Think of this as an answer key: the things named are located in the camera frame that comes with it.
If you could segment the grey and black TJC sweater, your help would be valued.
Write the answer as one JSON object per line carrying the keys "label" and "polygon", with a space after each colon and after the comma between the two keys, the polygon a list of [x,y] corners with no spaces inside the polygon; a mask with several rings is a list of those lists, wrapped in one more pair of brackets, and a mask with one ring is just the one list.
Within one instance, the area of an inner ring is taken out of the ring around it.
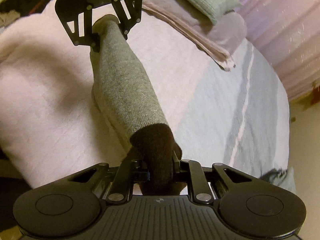
{"label": "grey and black TJC sweater", "polygon": [[116,16],[103,16],[92,30],[100,38],[100,51],[90,52],[93,100],[115,128],[127,151],[125,161],[140,160],[147,168],[150,179],[139,184],[142,194],[180,194],[185,184],[173,181],[173,156],[181,159],[182,150],[142,63],[123,37]]}

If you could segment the pink grey bedspread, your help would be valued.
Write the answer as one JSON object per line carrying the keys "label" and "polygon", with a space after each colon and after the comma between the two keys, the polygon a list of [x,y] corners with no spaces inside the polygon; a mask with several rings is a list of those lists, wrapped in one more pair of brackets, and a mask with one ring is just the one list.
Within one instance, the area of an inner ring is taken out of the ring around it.
{"label": "pink grey bedspread", "polygon": [[[90,49],[72,45],[54,5],[1,15],[1,147],[33,188],[127,153],[92,99]],[[185,159],[258,178],[288,169],[287,93],[246,38],[230,71],[147,12],[128,43]]]}

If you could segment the stack of folded clothes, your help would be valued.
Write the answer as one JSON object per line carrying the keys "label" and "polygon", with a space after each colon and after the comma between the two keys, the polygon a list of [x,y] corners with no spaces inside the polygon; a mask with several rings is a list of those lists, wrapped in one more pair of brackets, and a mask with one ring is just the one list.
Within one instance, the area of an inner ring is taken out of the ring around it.
{"label": "stack of folded clothes", "polygon": [[296,194],[294,169],[292,167],[288,168],[287,170],[272,169],[266,174],[262,175],[260,179]]}

